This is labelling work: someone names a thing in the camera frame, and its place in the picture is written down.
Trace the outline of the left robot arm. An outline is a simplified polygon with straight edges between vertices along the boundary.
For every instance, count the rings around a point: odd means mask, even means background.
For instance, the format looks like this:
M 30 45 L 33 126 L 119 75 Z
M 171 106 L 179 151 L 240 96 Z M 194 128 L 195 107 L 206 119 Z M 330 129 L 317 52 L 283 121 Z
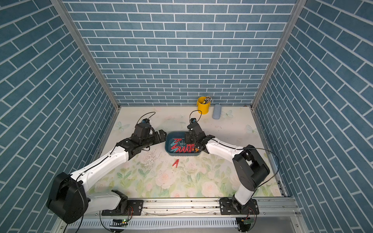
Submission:
M 116 143 L 114 148 L 103 157 L 72 173 L 61 172 L 51 185 L 46 207 L 71 224 L 84 214 L 107 211 L 113 215 L 131 215 L 128 197 L 118 191 L 90 195 L 89 190 L 98 180 L 121 164 L 128 162 L 145 148 L 166 141 L 167 133 L 155 131 L 149 120 L 136 124 L 134 133 Z

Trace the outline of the grey blue cylinder case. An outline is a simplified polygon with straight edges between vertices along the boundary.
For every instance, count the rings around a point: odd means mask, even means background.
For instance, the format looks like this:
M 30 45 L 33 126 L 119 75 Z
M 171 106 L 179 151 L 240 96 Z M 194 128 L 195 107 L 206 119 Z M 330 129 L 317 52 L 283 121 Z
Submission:
M 216 120 L 220 119 L 220 117 L 221 117 L 221 110 L 222 110 L 222 106 L 220 104 L 214 105 L 214 110 L 213 110 L 212 118 L 216 119 Z

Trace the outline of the red clothespin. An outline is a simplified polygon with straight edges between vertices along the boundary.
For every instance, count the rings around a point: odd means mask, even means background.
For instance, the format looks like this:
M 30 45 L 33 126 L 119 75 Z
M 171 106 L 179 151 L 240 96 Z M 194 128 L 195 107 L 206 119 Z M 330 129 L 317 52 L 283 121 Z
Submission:
M 178 168 L 178 164 L 179 164 L 179 159 L 177 159 L 177 160 L 174 162 L 173 167 Z

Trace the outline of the yellow pen cup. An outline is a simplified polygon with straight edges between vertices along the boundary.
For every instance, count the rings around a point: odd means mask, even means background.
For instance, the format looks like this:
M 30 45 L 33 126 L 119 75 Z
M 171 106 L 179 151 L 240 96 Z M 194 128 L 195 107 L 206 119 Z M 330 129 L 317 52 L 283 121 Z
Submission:
M 203 104 L 205 98 L 206 97 L 199 97 L 197 100 L 197 110 L 199 110 L 202 113 L 202 115 L 205 115 L 209 112 L 209 108 L 211 105 L 211 103 Z

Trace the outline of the aluminium front rail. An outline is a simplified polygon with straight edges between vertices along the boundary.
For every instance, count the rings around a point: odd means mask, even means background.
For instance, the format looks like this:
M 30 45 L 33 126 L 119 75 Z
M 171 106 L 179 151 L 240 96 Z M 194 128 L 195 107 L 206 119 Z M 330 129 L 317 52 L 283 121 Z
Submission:
M 248 207 L 236 211 L 229 198 L 155 198 L 129 199 L 125 216 L 274 216 L 295 217 L 301 211 L 294 198 L 255 197 Z

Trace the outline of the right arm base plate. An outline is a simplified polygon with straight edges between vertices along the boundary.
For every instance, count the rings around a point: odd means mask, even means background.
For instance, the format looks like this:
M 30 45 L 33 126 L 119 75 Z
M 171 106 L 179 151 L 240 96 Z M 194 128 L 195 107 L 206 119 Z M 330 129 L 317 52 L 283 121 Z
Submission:
M 221 215 L 258 215 L 259 208 L 255 199 L 250 199 L 245 205 L 241 205 L 234 198 L 219 199 Z

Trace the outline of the pens in yellow cup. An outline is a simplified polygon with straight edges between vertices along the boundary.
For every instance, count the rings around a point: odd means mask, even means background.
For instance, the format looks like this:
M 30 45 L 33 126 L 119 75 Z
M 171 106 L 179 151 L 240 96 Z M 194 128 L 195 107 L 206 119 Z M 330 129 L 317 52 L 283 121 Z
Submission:
M 205 98 L 205 100 L 203 101 L 203 104 L 208 104 L 208 103 L 211 102 L 211 100 L 212 100 L 212 97 L 211 97 L 211 96 L 207 96 L 207 97 Z

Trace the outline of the aluminium corner post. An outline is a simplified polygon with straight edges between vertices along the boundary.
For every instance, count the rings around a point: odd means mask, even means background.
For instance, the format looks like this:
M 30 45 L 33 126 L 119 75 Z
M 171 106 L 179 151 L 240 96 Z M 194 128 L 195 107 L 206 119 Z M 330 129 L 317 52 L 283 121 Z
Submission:
M 259 101 L 260 101 L 260 99 L 261 99 L 261 97 L 264 93 L 264 90 L 265 90 L 265 88 L 266 88 L 266 86 L 267 86 L 267 84 L 268 84 L 268 82 L 271 78 L 271 75 L 273 74 L 275 66 L 278 63 L 278 60 L 281 56 L 281 53 L 284 50 L 284 47 L 286 46 L 286 43 L 287 43 L 287 41 L 290 37 L 290 34 L 291 34 L 291 32 L 292 32 L 299 16 L 300 16 L 301 11 L 303 10 L 303 7 L 305 6 L 306 2 L 307 2 L 306 0 L 299 0 L 299 1 L 296 1 L 296 3 L 295 3 L 295 6 L 294 6 L 294 8 L 291 12 L 291 15 L 289 17 L 289 20 L 288 20 L 286 26 L 284 28 L 284 31 L 283 31 L 282 36 L 279 40 L 279 43 L 276 47 L 276 50 L 275 50 L 275 52 L 272 56 L 271 62 L 268 65 L 267 71 L 266 71 L 265 75 L 263 76 L 261 84 L 258 87 L 258 91 L 257 91 L 257 93 L 255 95 L 255 98 L 253 100 L 253 103 L 251 105 L 251 109 L 253 111 L 255 111 L 256 108 L 259 105 Z
M 60 0 L 51 0 L 53 7 L 56 9 L 57 13 L 61 17 L 62 21 L 64 22 L 65 26 L 67 27 L 69 33 L 73 37 L 75 43 L 77 44 L 79 50 L 81 51 L 82 55 L 86 59 L 89 67 L 92 69 L 93 73 L 95 74 L 97 80 L 103 87 L 105 93 L 109 97 L 112 105 L 114 106 L 116 111 L 120 110 L 120 104 L 116 100 L 113 92 L 111 91 L 107 81 L 105 80 L 101 70 L 99 69 L 96 61 L 94 60 L 93 56 L 91 55 L 83 37 L 81 36 L 79 30 L 77 29 L 72 17 L 70 16 L 67 8 L 65 7 L 63 1 Z

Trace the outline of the dark teal storage box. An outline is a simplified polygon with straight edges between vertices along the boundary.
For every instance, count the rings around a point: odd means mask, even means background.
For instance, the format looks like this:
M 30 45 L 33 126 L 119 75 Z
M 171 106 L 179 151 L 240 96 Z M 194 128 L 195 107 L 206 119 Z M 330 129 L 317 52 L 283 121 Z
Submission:
M 193 144 L 186 143 L 185 133 L 186 131 L 174 131 L 167 134 L 165 151 L 170 156 L 198 156 L 201 153 L 195 150 Z

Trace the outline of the aluminium corner post left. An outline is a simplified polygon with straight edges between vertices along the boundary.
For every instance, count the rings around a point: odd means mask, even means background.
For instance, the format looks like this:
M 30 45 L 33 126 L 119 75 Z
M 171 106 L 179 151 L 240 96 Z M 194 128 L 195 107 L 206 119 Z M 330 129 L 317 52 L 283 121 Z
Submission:
M 83 37 L 81 36 L 79 30 L 77 29 L 72 17 L 70 16 L 67 8 L 65 7 L 63 1 L 60 0 L 51 0 L 53 7 L 56 9 L 57 13 L 61 17 L 62 21 L 64 22 L 65 26 L 67 27 L 69 33 L 73 37 L 75 43 L 77 44 L 79 50 L 81 51 L 82 55 L 86 59 L 89 67 L 92 69 L 93 73 L 95 74 L 97 80 L 103 87 L 105 93 L 109 97 L 112 105 L 114 106 L 116 111 L 120 110 L 120 104 L 116 100 L 113 92 L 111 91 L 107 81 L 105 80 L 101 70 L 99 69 L 96 61 L 94 60 L 93 56 L 91 55 Z

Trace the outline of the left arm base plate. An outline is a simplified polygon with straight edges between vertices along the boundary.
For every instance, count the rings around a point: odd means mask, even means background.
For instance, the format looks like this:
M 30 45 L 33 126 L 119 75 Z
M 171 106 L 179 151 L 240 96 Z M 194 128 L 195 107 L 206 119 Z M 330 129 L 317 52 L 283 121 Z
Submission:
M 140 216 L 144 200 L 126 200 L 120 202 L 114 210 L 103 210 L 102 216 Z

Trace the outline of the aluminium corner post right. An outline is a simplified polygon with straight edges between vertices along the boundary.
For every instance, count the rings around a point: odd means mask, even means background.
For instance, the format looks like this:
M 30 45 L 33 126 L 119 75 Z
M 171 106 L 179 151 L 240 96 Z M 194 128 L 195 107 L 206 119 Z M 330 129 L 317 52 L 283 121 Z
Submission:
M 300 16 L 301 11 L 303 10 L 303 7 L 305 6 L 306 2 L 307 2 L 306 0 L 299 0 L 299 1 L 296 1 L 296 3 L 295 3 L 295 6 L 294 6 L 294 8 L 291 12 L 291 15 L 289 17 L 289 20 L 288 20 L 286 26 L 284 28 L 284 31 L 283 31 L 282 36 L 279 40 L 279 43 L 276 47 L 276 50 L 275 50 L 275 52 L 272 56 L 271 62 L 268 65 L 267 71 L 266 71 L 265 75 L 263 76 L 261 84 L 258 87 L 258 91 L 257 91 L 257 93 L 255 95 L 255 98 L 253 100 L 253 103 L 251 105 L 251 109 L 253 111 L 255 111 L 256 108 L 259 105 L 259 101 L 260 101 L 260 99 L 261 99 L 261 97 L 264 93 L 264 90 L 265 90 L 265 88 L 266 88 L 266 86 L 267 86 L 267 84 L 268 84 L 268 82 L 271 78 L 271 75 L 273 74 L 275 66 L 278 63 L 278 60 L 281 56 L 281 53 L 284 50 L 284 47 L 286 46 L 286 43 L 287 43 L 287 41 L 290 37 L 290 34 L 291 34 L 291 32 L 292 32 L 299 16 Z

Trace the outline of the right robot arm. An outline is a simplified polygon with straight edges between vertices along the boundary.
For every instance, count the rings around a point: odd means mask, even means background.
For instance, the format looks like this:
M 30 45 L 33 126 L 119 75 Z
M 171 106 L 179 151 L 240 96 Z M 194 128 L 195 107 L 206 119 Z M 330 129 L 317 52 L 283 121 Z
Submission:
M 189 121 L 185 139 L 198 151 L 219 156 L 233 163 L 240 186 L 233 195 L 233 203 L 244 207 L 253 197 L 254 192 L 270 174 L 270 169 L 262 156 L 252 145 L 238 147 L 222 142 L 215 136 L 206 135 L 195 118 Z

